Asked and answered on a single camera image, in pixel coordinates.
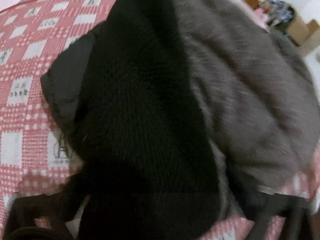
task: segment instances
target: pile of clothes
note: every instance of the pile of clothes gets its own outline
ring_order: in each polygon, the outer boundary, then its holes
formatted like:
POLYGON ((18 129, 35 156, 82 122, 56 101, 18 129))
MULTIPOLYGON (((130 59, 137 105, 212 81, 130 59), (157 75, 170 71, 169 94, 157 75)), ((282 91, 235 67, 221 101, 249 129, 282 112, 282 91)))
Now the pile of clothes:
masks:
POLYGON ((286 23, 293 19, 293 11, 290 4, 281 0, 267 0, 270 4, 268 15, 270 21, 276 21, 276 24, 286 23))
POLYGON ((66 221, 90 195, 80 240, 193 240, 231 214, 306 210, 258 189, 279 188, 312 161, 320 112, 310 73, 227 0, 117 0, 41 85, 85 163, 51 202, 66 221))

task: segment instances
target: black knit fabric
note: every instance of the black knit fabric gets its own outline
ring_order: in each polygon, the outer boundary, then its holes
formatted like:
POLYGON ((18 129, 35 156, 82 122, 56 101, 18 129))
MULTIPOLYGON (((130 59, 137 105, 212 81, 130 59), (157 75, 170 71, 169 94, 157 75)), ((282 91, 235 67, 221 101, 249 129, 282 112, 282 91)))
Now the black knit fabric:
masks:
POLYGON ((195 239, 216 221, 216 166, 171 0, 116 1, 69 141, 92 194, 79 239, 195 239))

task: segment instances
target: white square pattern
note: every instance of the white square pattern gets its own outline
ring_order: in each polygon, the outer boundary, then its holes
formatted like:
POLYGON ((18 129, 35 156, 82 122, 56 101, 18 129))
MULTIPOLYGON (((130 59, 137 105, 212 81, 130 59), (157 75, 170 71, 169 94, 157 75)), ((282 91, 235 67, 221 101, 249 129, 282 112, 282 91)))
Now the white square pattern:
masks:
POLYGON ((99 6, 100 3, 101 3, 101 0, 84 0, 82 7, 99 6))
POLYGON ((22 131, 3 132, 1 137, 1 165, 21 166, 22 131))
POLYGON ((54 12, 54 11, 60 11, 60 10, 65 10, 69 5, 69 2, 61 2, 61 3, 56 3, 51 11, 54 12))
POLYGON ((94 23, 96 16, 96 14, 79 14, 73 24, 94 23))
POLYGON ((79 38, 80 36, 73 36, 73 37, 67 38, 66 44, 64 45, 64 49, 66 50, 67 48, 69 48, 69 46, 79 38))
POLYGON ((38 30, 53 28, 57 24, 58 20, 59 18, 45 19, 38 27, 38 30))
POLYGON ((0 66, 7 63, 13 48, 0 51, 0 66))
POLYGON ((47 40, 43 40, 43 41, 38 41, 38 42, 30 44, 29 47, 27 48, 25 54, 23 55, 22 59, 29 59, 29 58, 33 58, 36 56, 39 57, 42 53, 42 50, 44 49, 46 42, 47 42, 47 40))
POLYGON ((19 6, 16 7, 16 10, 17 10, 17 9, 20 9, 20 8, 24 8, 24 7, 26 7, 25 4, 19 5, 19 6))
POLYGON ((7 20, 6 20, 6 22, 4 23, 4 26, 6 26, 6 25, 8 25, 8 24, 10 24, 10 23, 13 23, 13 21, 17 18, 17 14, 16 15, 13 15, 13 16, 11 16, 11 17, 9 17, 7 20))
POLYGON ((215 237, 213 240, 236 240, 235 230, 232 229, 231 231, 223 234, 221 237, 215 237))
POLYGON ((3 205, 4 205, 4 208, 7 210, 7 207, 9 205, 9 199, 10 199, 10 196, 9 195, 4 195, 3 196, 3 205))
POLYGON ((11 33, 11 36, 9 39, 12 39, 14 37, 17 37, 17 36, 20 36, 23 34, 23 32, 26 30, 26 28, 28 27, 28 25, 23 25, 23 26, 19 26, 19 27, 16 27, 14 29, 14 31, 11 33))
POLYGON ((7 105, 28 103, 32 77, 19 78, 12 82, 7 105))
POLYGON ((36 8, 32 8, 28 10, 28 12, 24 15, 24 17, 34 16, 36 15, 41 9, 41 6, 38 6, 36 8))
POLYGON ((48 133, 47 148, 49 168, 81 165, 81 160, 66 143, 60 130, 52 130, 48 133))

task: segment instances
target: gray fleece fabric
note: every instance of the gray fleece fabric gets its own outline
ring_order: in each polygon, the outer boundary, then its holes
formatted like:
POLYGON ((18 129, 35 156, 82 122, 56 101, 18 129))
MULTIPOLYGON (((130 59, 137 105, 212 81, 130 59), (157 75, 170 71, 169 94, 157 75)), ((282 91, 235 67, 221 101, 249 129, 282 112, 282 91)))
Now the gray fleece fabric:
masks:
POLYGON ((311 162, 318 101, 305 64, 227 0, 173 0, 227 206, 225 158, 279 188, 311 162))

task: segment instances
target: pink and white bedspread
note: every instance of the pink and white bedspread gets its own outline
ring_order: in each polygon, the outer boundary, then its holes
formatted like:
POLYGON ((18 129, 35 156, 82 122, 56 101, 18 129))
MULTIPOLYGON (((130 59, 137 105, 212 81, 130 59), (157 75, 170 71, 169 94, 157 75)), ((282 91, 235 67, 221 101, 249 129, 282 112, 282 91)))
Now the pink and white bedspread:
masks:
MULTIPOLYGON (((31 0, 0 12, 0 233, 12 199, 55 190, 81 166, 50 115, 40 77, 70 43, 107 18, 114 2, 31 0)), ((283 193, 314 198, 318 174, 316 151, 314 169, 295 176, 283 193)), ((274 217, 266 239, 277 239, 282 224, 274 217)), ((202 239, 241 240, 251 226, 231 217, 202 239)))

